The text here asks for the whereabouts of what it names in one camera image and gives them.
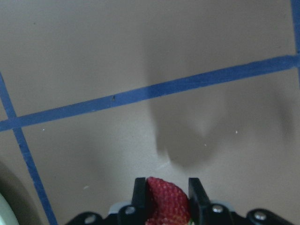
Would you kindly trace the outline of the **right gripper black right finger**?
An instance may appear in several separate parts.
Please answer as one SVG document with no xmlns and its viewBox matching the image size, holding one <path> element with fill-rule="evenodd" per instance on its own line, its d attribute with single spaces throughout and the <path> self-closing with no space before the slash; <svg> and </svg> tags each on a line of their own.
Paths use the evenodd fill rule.
<svg viewBox="0 0 300 225">
<path fill-rule="evenodd" d="M 188 197 L 193 222 L 196 225 L 207 225 L 210 200 L 199 178 L 188 179 Z"/>
</svg>

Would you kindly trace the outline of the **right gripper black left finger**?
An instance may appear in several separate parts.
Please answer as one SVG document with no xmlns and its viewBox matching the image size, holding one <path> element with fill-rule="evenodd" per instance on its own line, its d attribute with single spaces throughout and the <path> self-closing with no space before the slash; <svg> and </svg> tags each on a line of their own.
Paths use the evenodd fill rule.
<svg viewBox="0 0 300 225">
<path fill-rule="evenodd" d="M 133 189 L 131 205 L 138 209 L 144 209 L 146 206 L 146 178 L 136 178 Z"/>
</svg>

